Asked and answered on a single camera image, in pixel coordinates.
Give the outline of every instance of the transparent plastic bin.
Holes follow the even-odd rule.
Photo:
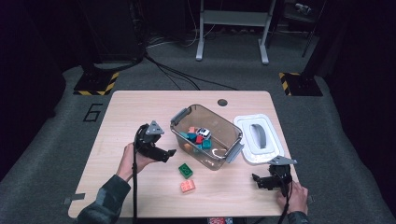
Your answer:
[[[212,133],[212,148],[201,149],[183,137],[181,133],[187,133],[190,127],[208,129]],[[242,131],[202,105],[190,105],[182,109],[172,118],[170,128],[180,148],[213,171],[218,170],[224,162],[233,161],[243,148],[240,144]]]

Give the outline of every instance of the wooden table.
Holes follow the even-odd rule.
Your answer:
[[[228,104],[218,105],[219,99],[227,100]],[[152,163],[139,173],[138,217],[279,216],[276,190],[258,189],[251,177],[251,174],[269,176],[267,164],[249,165],[241,153],[232,163],[211,171],[179,148],[176,136],[170,131],[170,120],[182,108],[193,104],[203,105],[230,122],[240,115],[267,115],[285,149],[285,157],[290,157],[271,96],[266,91],[116,91],[76,190],[76,194],[85,193],[85,198],[71,203],[69,216],[76,217],[95,200],[99,188],[116,173],[124,147],[134,141],[140,125],[152,120],[165,132],[156,146],[165,150],[176,148],[177,153],[167,163]],[[180,183],[185,178],[178,167],[185,162],[193,170],[190,178],[196,189],[183,194]],[[297,181],[293,165],[291,174]],[[121,217],[133,215],[132,192],[123,204]]]

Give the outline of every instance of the gray floor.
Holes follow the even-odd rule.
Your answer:
[[[270,64],[262,65],[255,35],[217,36],[205,42],[204,59],[195,61],[197,43],[185,48],[163,44],[148,54],[189,75],[229,85],[241,91],[269,91],[272,95],[291,156],[298,160],[300,181],[315,202],[309,205],[314,223],[396,223],[383,202],[369,170],[343,133],[326,83],[316,81],[322,97],[286,96],[279,72],[301,72],[312,53],[301,57],[301,35],[276,35],[268,49]],[[105,67],[118,64],[105,64]],[[64,73],[67,81],[57,116],[49,119],[34,142],[0,183],[0,223],[71,223],[64,198],[76,190],[111,95],[78,96],[73,88],[79,67]],[[175,79],[183,91],[193,87]],[[196,81],[202,90],[227,90]],[[118,90],[175,91],[173,84],[153,63],[120,72],[112,92]],[[92,104],[102,104],[96,122],[83,122]],[[248,223],[258,217],[250,217]],[[268,217],[261,223],[277,223]],[[121,219],[119,223],[131,223]]]

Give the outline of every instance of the sleeve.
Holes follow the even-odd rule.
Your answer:
[[[304,212],[292,212],[288,214],[289,224],[310,224],[308,216]]]
[[[113,175],[98,191],[95,202],[85,207],[76,223],[115,223],[120,216],[122,204],[131,186],[117,175]]]

